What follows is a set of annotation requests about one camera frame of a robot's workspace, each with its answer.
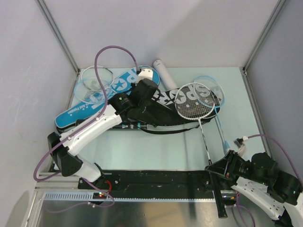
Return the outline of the white racket white grip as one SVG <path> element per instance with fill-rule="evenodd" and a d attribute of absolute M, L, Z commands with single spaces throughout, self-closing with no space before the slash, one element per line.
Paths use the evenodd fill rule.
<path fill-rule="evenodd" d="M 201 120 L 209 116 L 215 107 L 215 101 L 210 90 L 205 85 L 195 82 L 185 84 L 177 91 L 174 103 L 179 116 L 186 120 L 198 121 L 208 157 L 208 164 L 212 164 L 201 123 Z M 227 218 L 228 215 L 223 202 L 218 177 L 212 173 L 209 175 L 213 187 L 218 217 Z"/>

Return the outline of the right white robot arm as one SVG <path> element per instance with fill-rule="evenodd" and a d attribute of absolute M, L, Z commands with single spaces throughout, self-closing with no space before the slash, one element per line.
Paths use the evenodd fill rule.
<path fill-rule="evenodd" d="M 230 150 L 205 170 L 219 177 L 222 188 L 232 188 L 255 203 L 276 225 L 303 225 L 303 186 L 295 176 L 280 170 L 267 153 L 244 160 Z"/>

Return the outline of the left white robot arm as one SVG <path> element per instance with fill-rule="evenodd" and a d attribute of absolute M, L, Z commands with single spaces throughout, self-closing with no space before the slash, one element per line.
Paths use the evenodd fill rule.
<path fill-rule="evenodd" d="M 128 113 L 147 104 L 158 90 L 158 85 L 149 79 L 133 85 L 129 94 L 117 93 L 105 100 L 102 110 L 58 136 L 58 143 L 51 149 L 52 158 L 62 176 L 77 175 L 99 189 L 105 184 L 101 168 L 80 157 L 80 151 L 100 134 L 119 125 L 128 118 Z"/>

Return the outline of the black racket cover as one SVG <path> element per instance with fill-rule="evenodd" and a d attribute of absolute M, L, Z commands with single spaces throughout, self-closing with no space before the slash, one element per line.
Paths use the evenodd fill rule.
<path fill-rule="evenodd" d="M 157 91 L 151 99 L 146 99 L 141 104 L 129 109 L 125 114 L 126 119 L 138 122 L 136 126 L 138 129 L 155 135 L 177 134 L 191 130 L 191 128 L 184 128 L 174 131 L 152 131 L 142 126 L 149 124 L 154 127 L 168 127 L 193 122 L 193 120 L 186 120 L 178 115 L 174 105 L 176 92 L 177 89 L 161 93 Z"/>

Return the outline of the white shuttlecock tube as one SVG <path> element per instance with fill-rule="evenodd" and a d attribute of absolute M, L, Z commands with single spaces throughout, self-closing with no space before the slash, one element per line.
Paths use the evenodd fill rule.
<path fill-rule="evenodd" d="M 162 60 L 156 60 L 153 63 L 153 67 L 156 69 L 156 71 L 159 74 L 160 79 L 162 80 L 164 86 L 168 90 L 177 89 L 178 86 L 174 79 L 172 78 L 171 74 L 169 73 L 167 67 L 162 62 Z"/>

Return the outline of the black shuttlecock tube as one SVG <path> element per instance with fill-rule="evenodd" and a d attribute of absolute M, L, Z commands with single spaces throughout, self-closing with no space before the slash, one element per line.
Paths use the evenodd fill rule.
<path fill-rule="evenodd" d="M 140 123 L 140 122 L 122 122 L 118 125 L 113 126 L 111 129 L 114 130 L 140 130 L 148 129 L 148 124 L 146 123 Z"/>

